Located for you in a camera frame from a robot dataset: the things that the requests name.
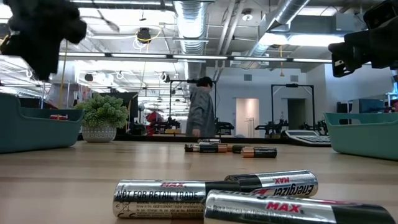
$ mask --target green plant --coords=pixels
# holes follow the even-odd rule
[[[82,125],[85,127],[101,127],[105,124],[115,128],[122,128],[127,124],[129,117],[127,108],[122,106],[123,100],[112,96],[94,96],[85,102],[75,106],[78,110],[84,110]]]

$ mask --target table surface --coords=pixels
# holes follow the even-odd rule
[[[398,220],[398,162],[338,154],[331,148],[275,145],[277,159],[185,153],[183,144],[111,142],[0,155],[0,223],[203,223],[118,220],[112,213],[119,179],[223,180],[228,174],[308,169],[315,198],[385,206]]]

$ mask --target plastic bin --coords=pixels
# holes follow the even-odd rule
[[[82,110],[21,108],[16,96],[0,93],[0,153],[69,147],[76,143]],[[68,121],[50,119],[67,114]]]
[[[325,113],[325,120],[336,152],[398,161],[398,113]]]

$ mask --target black frame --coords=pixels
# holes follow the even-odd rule
[[[298,87],[310,87],[311,88],[311,96],[312,96],[312,126],[315,131],[315,95],[314,95],[314,87],[313,85],[299,85],[299,84],[272,84],[271,85],[271,114],[272,114],[272,122],[274,122],[274,86],[284,86],[286,88],[298,88]]]
[[[169,99],[169,118],[172,117],[172,91],[173,82],[186,82],[186,83],[196,83],[196,80],[170,80],[170,99]],[[217,82],[213,81],[214,84],[214,104],[217,105]],[[214,119],[217,117],[217,106],[214,106]]]

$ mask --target ceiling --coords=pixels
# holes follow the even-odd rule
[[[206,17],[206,39],[205,54],[213,55],[216,53],[220,36],[223,30],[223,18],[229,6],[230,0],[216,0],[207,6]],[[244,9],[251,9],[252,19],[244,21],[239,13],[236,29],[233,33],[233,40],[228,46],[227,54],[235,52],[246,52],[251,49],[257,39],[257,27],[261,22],[262,15],[269,13],[277,7],[278,0],[242,0]],[[363,10],[380,1],[362,0]],[[302,16],[333,16],[337,10],[344,10],[346,14],[353,13],[354,9],[359,9],[359,1],[334,1],[334,0],[313,0],[300,12]],[[133,10],[123,7],[102,7],[102,15],[107,20],[113,22],[120,28],[120,33],[115,33],[104,20],[98,19],[97,9],[93,7],[80,8],[82,18],[88,24],[88,35],[78,45],[69,45],[66,48],[65,42],[61,44],[61,51],[69,52],[130,52],[130,53],[150,53],[150,54],[181,54],[180,42],[173,40],[178,37],[178,27],[176,25],[175,13],[170,11],[151,11]],[[0,5],[0,23],[6,22],[11,16],[7,6]],[[140,44],[136,39],[136,32],[140,27],[148,27],[150,34],[155,37],[150,44]],[[309,47],[297,45],[283,45],[282,49],[268,48],[267,54],[273,57],[301,57],[301,58],[330,58],[327,47]],[[80,69],[79,80],[82,85],[106,86],[101,82],[86,82],[85,75],[108,74],[113,76],[113,83],[119,89],[123,87],[142,88],[168,88],[169,83],[165,83],[159,75],[165,73],[173,80],[185,80],[184,63],[182,62],[132,62],[132,61],[96,61],[78,60],[76,61]],[[297,68],[301,72],[307,72],[318,64],[308,63],[285,63],[284,68]],[[207,62],[207,67],[214,67],[214,63]],[[280,62],[270,62],[267,68],[275,70],[280,68]],[[19,59],[0,58],[0,81],[8,85],[40,85],[41,82],[33,80],[27,72],[27,65]],[[183,87],[180,95],[187,95],[186,83],[174,82],[172,86]],[[0,87],[26,94],[34,93],[41,95],[42,88],[39,87]],[[95,88],[96,91],[109,91],[107,88]],[[125,88],[123,91],[137,91],[133,88]],[[168,94],[168,90],[157,90],[154,96]]]

